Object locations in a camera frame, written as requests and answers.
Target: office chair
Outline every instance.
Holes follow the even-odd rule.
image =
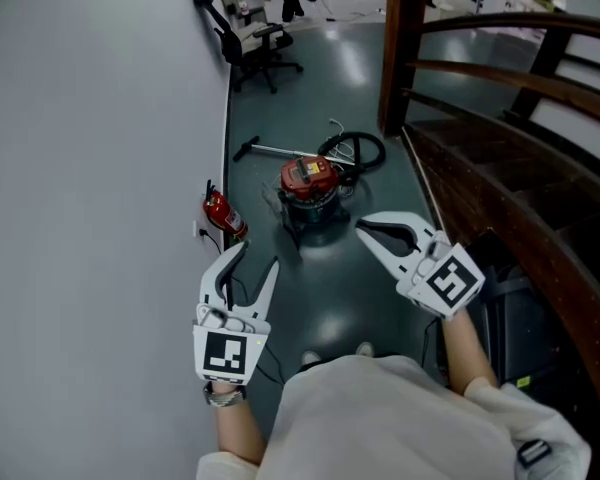
[[[222,29],[214,28],[220,36],[222,55],[229,64],[239,67],[243,73],[238,80],[233,82],[233,89],[236,92],[240,92],[244,81],[262,73],[271,94],[275,94],[278,89],[271,81],[269,69],[295,68],[298,73],[304,71],[304,68],[295,62],[276,62],[274,60],[282,58],[278,50],[293,44],[293,38],[283,30],[282,25],[252,23],[239,29],[236,33],[213,6],[213,0],[193,0],[193,3],[202,6],[209,12]]]

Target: vacuum wand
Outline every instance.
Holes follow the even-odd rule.
[[[317,153],[307,153],[305,151],[292,151],[290,149],[274,148],[272,146],[262,146],[261,144],[258,144],[259,141],[260,141],[260,136],[256,135],[253,139],[248,140],[247,142],[242,144],[242,146],[240,146],[240,149],[238,150],[238,152],[235,155],[233,155],[233,161],[237,162],[252,149],[259,149],[260,151],[268,151],[269,153],[277,153],[280,155],[287,155],[287,156],[293,156],[293,157],[298,157],[298,156],[315,157],[315,156],[318,156]],[[352,162],[351,160],[346,160],[346,159],[342,159],[342,158],[334,158],[332,156],[325,156],[325,158],[329,162],[333,162],[336,164],[355,166],[355,163]]]

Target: fire extinguisher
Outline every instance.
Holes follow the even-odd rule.
[[[225,197],[218,192],[211,184],[211,180],[207,181],[207,193],[202,203],[207,219],[218,229],[231,233],[236,240],[242,240],[249,227],[242,220],[240,214],[231,208]]]

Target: wooden staircase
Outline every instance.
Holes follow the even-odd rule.
[[[447,232],[465,244],[487,230],[500,237],[562,320],[600,399],[600,178],[501,121],[435,106],[456,118],[405,130]]]
[[[525,220],[537,223],[544,239],[563,250],[569,261],[584,265],[583,280],[600,292],[600,179],[549,146],[528,139],[521,142],[518,134],[489,126],[460,120],[407,126],[427,174],[437,178],[438,183],[431,184],[434,196],[436,187],[446,185],[445,199],[453,197],[469,205],[475,217],[472,227],[480,232],[481,216],[492,213],[482,201],[484,185],[490,185],[489,192],[500,194]],[[466,172],[456,173],[455,183],[450,183],[441,176],[440,163],[427,162],[434,158]],[[453,221],[443,218],[451,226]],[[472,238],[462,237],[467,242]]]
[[[452,240],[468,244],[491,230],[505,243],[561,319],[600,402],[600,160],[530,119],[538,102],[549,100],[600,125],[600,88],[558,72],[568,61],[600,74],[598,60],[570,49],[573,37],[600,41],[600,20],[511,12],[424,23],[424,6],[425,0],[387,0],[379,127],[408,143]],[[493,27],[545,31],[528,72],[419,58],[423,35]],[[489,80],[519,93],[502,119],[493,119],[415,92],[418,70]],[[405,124],[413,100],[450,119]],[[593,452],[595,463],[600,449]],[[590,473],[600,477],[600,461]]]

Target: white shirt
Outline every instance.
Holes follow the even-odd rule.
[[[555,453],[528,472],[516,449],[533,439]],[[197,479],[536,479],[547,463],[551,478],[584,479],[590,458],[560,414],[511,385],[475,379],[463,398],[406,357],[346,356],[287,382],[259,468],[213,453]]]

